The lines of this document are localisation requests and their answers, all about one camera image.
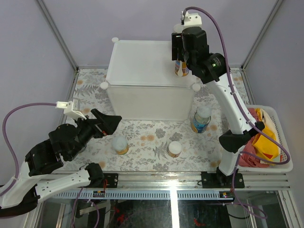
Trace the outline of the tall can with spoon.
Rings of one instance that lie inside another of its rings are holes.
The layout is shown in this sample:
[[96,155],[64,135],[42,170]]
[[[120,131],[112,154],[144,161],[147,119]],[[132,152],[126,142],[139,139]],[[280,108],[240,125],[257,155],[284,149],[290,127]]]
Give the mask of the tall can with spoon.
[[175,61],[174,71],[175,71],[175,74],[179,77],[187,76],[189,74],[189,69],[187,68],[186,63],[183,61],[179,61],[179,60]]

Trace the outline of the white plastic cube cabinet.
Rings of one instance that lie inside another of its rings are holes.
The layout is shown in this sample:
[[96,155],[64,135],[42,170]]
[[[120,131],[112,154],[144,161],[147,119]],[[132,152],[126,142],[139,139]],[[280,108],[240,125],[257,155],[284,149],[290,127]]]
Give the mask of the white plastic cube cabinet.
[[116,40],[100,87],[124,120],[184,121],[200,86],[175,66],[169,41]]

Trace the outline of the blue can with clear lid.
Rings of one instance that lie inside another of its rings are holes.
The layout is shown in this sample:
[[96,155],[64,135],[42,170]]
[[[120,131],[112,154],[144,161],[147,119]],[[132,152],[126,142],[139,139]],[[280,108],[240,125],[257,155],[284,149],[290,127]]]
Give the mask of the blue can with clear lid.
[[195,133],[203,133],[206,131],[211,121],[211,109],[206,106],[200,106],[192,119],[191,128]]

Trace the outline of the short orange can white lid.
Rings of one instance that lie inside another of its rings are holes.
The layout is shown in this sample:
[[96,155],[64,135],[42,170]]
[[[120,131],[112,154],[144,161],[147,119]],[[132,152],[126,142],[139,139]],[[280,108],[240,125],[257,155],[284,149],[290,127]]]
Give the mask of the short orange can white lid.
[[178,141],[173,141],[169,143],[168,153],[171,157],[173,158],[179,157],[181,151],[182,151],[182,145]]

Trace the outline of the orange tall can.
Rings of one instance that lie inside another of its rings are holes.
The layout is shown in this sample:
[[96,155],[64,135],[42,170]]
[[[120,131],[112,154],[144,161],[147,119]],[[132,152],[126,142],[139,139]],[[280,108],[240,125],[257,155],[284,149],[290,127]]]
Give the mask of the orange tall can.
[[182,33],[184,26],[182,24],[176,24],[173,27],[174,33]]

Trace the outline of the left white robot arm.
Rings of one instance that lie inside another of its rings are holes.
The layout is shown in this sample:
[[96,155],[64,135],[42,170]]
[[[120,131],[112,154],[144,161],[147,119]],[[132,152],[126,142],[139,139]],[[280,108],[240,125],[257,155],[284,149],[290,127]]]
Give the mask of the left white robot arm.
[[122,120],[119,115],[106,115],[97,109],[91,113],[94,119],[78,118],[75,125],[62,124],[48,134],[49,139],[28,152],[15,184],[0,198],[1,217],[28,213],[39,203],[72,188],[97,188],[104,183],[104,173],[97,163],[63,178],[43,180],[84,151],[91,139],[112,135]]

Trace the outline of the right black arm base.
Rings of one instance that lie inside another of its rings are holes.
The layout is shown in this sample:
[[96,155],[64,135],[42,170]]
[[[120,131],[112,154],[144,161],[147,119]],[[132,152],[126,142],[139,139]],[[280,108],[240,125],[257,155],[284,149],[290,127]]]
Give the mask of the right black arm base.
[[232,188],[233,180],[236,189],[243,189],[245,187],[243,175],[238,173],[238,169],[234,179],[233,174],[226,176],[219,168],[216,169],[216,172],[202,171],[201,181],[198,183],[201,183],[202,187],[205,189]]

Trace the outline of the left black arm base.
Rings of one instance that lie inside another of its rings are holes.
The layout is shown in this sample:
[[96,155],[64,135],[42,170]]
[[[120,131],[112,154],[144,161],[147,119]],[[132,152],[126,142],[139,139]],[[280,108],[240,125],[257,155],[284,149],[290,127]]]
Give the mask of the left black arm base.
[[118,173],[104,173],[97,163],[90,163],[85,167],[89,174],[89,185],[86,188],[117,188]]

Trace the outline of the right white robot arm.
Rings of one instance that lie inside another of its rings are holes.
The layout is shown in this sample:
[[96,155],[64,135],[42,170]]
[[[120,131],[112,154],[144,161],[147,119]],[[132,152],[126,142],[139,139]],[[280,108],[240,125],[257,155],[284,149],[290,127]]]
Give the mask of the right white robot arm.
[[200,27],[190,27],[171,35],[172,59],[182,60],[191,73],[198,77],[212,92],[226,116],[230,129],[219,137],[223,147],[219,174],[219,186],[228,187],[233,183],[232,173],[237,167],[237,158],[251,138],[264,129],[247,110],[232,82],[225,57],[211,53],[207,34]]

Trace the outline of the wide orange can white lid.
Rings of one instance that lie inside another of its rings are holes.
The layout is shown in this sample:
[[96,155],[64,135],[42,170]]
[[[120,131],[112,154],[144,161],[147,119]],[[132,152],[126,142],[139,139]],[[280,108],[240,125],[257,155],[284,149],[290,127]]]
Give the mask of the wide orange can white lid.
[[129,144],[124,136],[116,136],[112,140],[112,147],[118,155],[124,155],[129,151]]

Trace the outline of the yellow cloth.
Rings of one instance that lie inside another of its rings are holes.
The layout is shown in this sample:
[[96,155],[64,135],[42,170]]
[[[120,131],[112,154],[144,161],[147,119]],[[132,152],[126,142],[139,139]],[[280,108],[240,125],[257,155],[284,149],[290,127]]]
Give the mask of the yellow cloth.
[[[256,108],[255,112],[257,114],[258,121],[264,123],[265,127],[262,132],[278,143],[279,139],[276,126],[269,114],[261,108]],[[252,142],[252,145],[255,148],[258,157],[271,162],[280,162],[279,155],[281,149],[265,136],[261,135],[260,133],[257,134]]]

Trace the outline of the red cloth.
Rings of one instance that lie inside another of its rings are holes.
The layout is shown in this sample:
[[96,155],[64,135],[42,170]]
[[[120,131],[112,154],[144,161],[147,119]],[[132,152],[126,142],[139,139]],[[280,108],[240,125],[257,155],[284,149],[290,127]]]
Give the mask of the red cloth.
[[[257,116],[257,113],[254,108],[249,108],[248,111],[256,120],[258,120],[258,116]],[[256,150],[255,150],[254,146],[252,145],[252,142],[254,141],[254,139],[255,139],[255,137],[253,136],[250,139],[250,141],[245,145],[245,147],[243,149],[244,152],[248,152],[250,154],[256,155]],[[258,168],[258,167],[260,167],[261,163],[258,158],[255,158],[248,154],[242,153],[241,157],[239,159],[239,165],[242,167]]]

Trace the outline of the white laundry basket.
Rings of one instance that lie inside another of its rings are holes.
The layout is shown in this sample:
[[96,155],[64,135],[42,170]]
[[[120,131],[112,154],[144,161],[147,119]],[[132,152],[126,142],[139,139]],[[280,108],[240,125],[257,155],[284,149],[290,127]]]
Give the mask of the white laundry basket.
[[264,105],[254,105],[254,104],[246,104],[247,108],[261,108],[265,110],[272,121],[275,124],[275,128],[278,133],[278,139],[281,143],[281,145],[287,150],[287,152],[290,155],[290,161],[287,164],[281,164],[281,165],[271,165],[268,168],[253,168],[253,167],[242,167],[238,166],[239,171],[241,172],[257,172],[257,173],[287,173],[290,172],[293,169],[293,162],[291,158],[291,154],[289,152],[289,148],[285,139],[285,135],[283,132],[283,128],[281,126],[281,123],[279,121],[278,115],[276,113],[276,110],[270,106],[264,106]]

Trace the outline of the aluminium rail frame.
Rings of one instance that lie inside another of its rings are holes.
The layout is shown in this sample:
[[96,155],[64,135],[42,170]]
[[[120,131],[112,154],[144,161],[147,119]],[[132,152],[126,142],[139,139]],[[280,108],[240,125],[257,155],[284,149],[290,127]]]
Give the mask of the aluminium rail frame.
[[[178,190],[202,190],[207,179],[201,172],[154,172],[154,171],[115,171],[118,177],[114,180],[120,190],[166,190],[176,187]],[[243,172],[237,177],[236,183],[241,183],[241,190],[291,190],[286,174]]]

